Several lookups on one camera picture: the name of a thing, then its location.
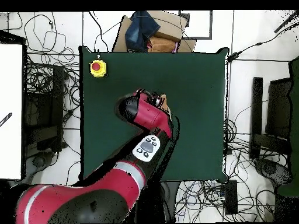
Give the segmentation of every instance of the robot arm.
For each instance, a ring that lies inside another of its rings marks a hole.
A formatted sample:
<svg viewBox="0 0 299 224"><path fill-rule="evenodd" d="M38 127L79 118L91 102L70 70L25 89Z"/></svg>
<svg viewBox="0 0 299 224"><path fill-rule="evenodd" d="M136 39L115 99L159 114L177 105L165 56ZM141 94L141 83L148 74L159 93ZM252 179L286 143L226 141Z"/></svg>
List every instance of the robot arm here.
<svg viewBox="0 0 299 224"><path fill-rule="evenodd" d="M73 186L38 184L20 189L17 185L15 222L123 222L155 174L172 135L170 116L161 105L159 96L144 90L120 99L116 114L144 132L103 163L105 175L100 167Z"/></svg>

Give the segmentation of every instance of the red button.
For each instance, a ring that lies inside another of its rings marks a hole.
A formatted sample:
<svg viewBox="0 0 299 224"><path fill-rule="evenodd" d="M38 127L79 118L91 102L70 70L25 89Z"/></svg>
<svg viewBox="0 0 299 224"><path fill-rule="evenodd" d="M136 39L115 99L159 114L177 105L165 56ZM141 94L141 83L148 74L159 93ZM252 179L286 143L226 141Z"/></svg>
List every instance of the red button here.
<svg viewBox="0 0 299 224"><path fill-rule="evenodd" d="M94 71L98 71L98 70L100 70L100 64L99 64L98 62L94 62L94 63L92 64L92 69L93 69Z"/></svg>

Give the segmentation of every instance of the green table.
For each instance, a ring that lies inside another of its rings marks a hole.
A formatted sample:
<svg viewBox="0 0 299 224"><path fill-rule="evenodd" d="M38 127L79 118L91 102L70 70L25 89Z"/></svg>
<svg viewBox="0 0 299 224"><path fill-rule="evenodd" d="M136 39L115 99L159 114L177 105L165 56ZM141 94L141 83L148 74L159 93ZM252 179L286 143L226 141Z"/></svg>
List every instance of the green table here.
<svg viewBox="0 0 299 224"><path fill-rule="evenodd" d="M172 114L180 119L180 138L162 180L225 180L222 154L227 48L216 54L101 53L107 78L94 78L89 73L96 53L86 47L79 51L84 95L83 177L136 134L134 127L115 116L114 105L119 97L144 88L165 93Z"/></svg>

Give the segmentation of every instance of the yellow button housing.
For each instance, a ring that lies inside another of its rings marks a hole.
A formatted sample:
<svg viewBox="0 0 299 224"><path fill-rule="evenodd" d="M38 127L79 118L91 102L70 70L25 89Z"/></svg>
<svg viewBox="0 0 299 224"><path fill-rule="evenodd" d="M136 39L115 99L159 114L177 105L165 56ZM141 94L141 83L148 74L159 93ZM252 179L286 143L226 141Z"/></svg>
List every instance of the yellow button housing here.
<svg viewBox="0 0 299 224"><path fill-rule="evenodd" d="M100 68L97 71L93 69L93 64L95 63L100 65ZM90 65L91 74L94 77L99 78L99 77L104 77L106 75L107 68L106 68L106 63L103 60L93 60L89 65Z"/></svg>

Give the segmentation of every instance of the emergency stop button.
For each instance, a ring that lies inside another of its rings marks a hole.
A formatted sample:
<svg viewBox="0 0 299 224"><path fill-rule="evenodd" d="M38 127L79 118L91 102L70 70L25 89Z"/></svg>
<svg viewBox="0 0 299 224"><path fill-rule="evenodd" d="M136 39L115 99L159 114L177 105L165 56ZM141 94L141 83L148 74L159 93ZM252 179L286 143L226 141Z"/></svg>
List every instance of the emergency stop button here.
<svg viewBox="0 0 299 224"><path fill-rule="evenodd" d="M94 63L92 64L92 69L93 69L94 71L99 71L99 70L100 70L100 64L99 64L98 62L94 62Z"/></svg>
<svg viewBox="0 0 299 224"><path fill-rule="evenodd" d="M103 60L94 60L89 65L90 72L94 77L98 78L107 75L106 63Z"/></svg>

